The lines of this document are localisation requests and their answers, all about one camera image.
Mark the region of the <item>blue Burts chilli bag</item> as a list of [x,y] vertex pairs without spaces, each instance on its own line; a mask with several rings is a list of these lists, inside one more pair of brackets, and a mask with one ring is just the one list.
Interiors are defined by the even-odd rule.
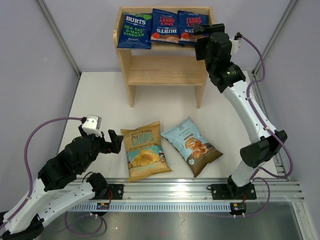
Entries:
[[179,40],[178,14],[154,8],[152,10],[150,42],[179,44]]
[[179,10],[177,14],[179,19],[179,45],[194,45],[197,43],[198,39],[206,38],[209,36],[208,33],[195,35],[193,28],[194,24],[208,25],[209,16],[207,14],[199,14],[183,10]]

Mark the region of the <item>blue Burts sea salt bag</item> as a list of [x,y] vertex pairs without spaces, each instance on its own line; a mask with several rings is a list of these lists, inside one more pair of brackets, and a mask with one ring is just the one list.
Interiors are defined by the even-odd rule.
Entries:
[[119,49],[152,48],[150,43],[152,31],[151,13],[124,13],[123,25],[118,40]]

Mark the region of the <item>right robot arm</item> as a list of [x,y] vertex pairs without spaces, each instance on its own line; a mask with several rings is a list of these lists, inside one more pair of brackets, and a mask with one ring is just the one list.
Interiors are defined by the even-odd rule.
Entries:
[[196,59],[204,61],[210,81],[231,103],[251,142],[240,149],[241,162],[228,177],[227,183],[211,185],[212,197],[215,200],[256,199],[253,178],[266,162],[285,147],[287,133],[277,130],[269,122],[256,100],[251,97],[251,84],[247,83],[243,71],[231,61],[243,35],[237,33],[231,39],[225,33],[222,23],[196,23],[193,31],[196,36],[202,36],[195,44]]

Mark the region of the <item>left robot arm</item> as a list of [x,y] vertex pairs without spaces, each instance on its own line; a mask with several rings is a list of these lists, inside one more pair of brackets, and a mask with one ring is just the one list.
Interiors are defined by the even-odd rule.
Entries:
[[90,199],[103,199],[109,185],[101,173],[92,173],[80,186],[51,200],[68,184],[77,179],[99,154],[118,154],[124,137],[109,130],[110,141],[104,133],[88,134],[79,127],[80,136],[67,144],[56,157],[46,162],[33,183],[31,193],[12,210],[0,214],[3,240],[33,240],[55,218],[77,204]]

